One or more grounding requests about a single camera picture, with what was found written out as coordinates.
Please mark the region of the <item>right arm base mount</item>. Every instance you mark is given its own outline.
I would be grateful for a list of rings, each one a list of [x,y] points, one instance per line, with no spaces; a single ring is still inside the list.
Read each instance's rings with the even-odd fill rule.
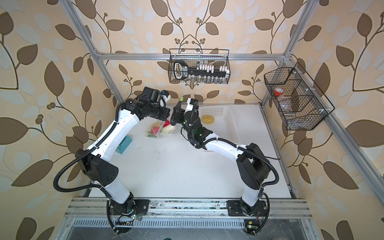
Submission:
[[[267,215],[268,206],[265,201],[257,201],[250,207],[243,200],[227,201],[228,215],[230,217],[265,217]]]

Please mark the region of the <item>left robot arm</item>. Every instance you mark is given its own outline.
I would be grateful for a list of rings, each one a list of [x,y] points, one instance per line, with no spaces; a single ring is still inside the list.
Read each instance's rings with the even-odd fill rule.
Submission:
[[[133,195],[118,177],[119,169],[110,163],[112,156],[129,131],[145,117],[166,121],[170,109],[166,107],[171,99],[168,91],[159,91],[145,87],[134,99],[127,99],[119,104],[113,122],[98,140],[86,150],[78,150],[76,158],[63,167],[55,176],[53,186],[62,193],[76,192],[89,188],[100,189],[117,204],[126,205]],[[60,187],[59,179],[71,166],[78,164],[93,184],[65,189]]]

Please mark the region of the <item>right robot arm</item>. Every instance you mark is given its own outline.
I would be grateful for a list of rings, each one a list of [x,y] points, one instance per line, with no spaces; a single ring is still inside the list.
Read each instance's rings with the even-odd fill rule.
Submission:
[[[187,133],[186,140],[194,148],[215,152],[236,162],[245,184],[241,203],[244,207],[253,209],[264,194],[264,188],[279,182],[277,170],[258,145],[239,145],[205,128],[199,117],[197,100],[189,98],[185,109],[182,108],[183,103],[184,100],[181,99],[174,107],[171,125],[180,124]]]

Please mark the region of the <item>green leafy vegetable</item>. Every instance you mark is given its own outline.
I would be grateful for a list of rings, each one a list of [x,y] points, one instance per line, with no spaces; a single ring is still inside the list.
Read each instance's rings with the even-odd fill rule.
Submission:
[[[157,136],[154,135],[152,132],[147,132],[147,137],[148,138],[156,138]]]

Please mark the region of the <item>clear zip top bag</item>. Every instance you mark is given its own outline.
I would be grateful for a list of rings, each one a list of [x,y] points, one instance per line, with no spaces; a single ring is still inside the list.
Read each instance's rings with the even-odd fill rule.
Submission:
[[[180,130],[180,125],[172,126],[169,120],[157,121],[149,127],[145,135],[148,138],[168,138],[175,135]]]

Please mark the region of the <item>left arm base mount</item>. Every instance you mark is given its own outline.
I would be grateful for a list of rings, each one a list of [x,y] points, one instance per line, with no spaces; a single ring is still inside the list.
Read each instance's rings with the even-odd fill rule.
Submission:
[[[130,216],[146,214],[149,210],[150,200],[132,199],[127,200],[124,204],[118,204],[115,201],[110,201],[107,210],[111,215],[115,216]]]

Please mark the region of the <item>white green cucumber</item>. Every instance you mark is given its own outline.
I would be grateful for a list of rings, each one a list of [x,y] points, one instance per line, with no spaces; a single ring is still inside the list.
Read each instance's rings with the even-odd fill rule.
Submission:
[[[162,128],[161,134],[172,135],[177,133],[178,131],[179,129],[177,128],[177,126],[168,125],[167,127]]]

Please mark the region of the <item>small red apple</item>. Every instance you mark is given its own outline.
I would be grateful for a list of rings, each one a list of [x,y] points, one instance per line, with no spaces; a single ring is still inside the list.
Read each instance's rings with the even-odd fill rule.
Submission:
[[[169,121],[169,120],[166,120],[165,123],[164,123],[164,125],[163,125],[163,127],[165,128],[165,127],[167,127],[168,125],[170,125],[170,121]]]

